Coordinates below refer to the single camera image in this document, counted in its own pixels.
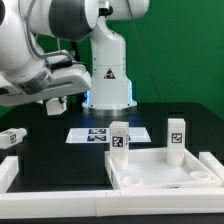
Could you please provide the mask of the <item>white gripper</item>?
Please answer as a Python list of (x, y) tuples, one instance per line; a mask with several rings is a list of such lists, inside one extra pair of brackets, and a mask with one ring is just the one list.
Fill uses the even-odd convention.
[(83, 93), (91, 88), (91, 77), (84, 65), (45, 69), (27, 82), (12, 83), (0, 76), (0, 105), (14, 106), (39, 100)]

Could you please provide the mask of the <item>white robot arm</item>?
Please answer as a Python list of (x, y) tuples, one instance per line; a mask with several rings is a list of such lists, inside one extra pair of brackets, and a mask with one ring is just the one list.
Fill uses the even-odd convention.
[[(45, 100), (53, 114), (64, 96), (86, 93), (88, 113), (116, 116), (137, 106), (126, 76), (126, 43), (108, 20), (143, 16), (150, 0), (0, 0), (0, 105)], [(92, 68), (66, 50), (46, 53), (39, 34), (89, 38)]]

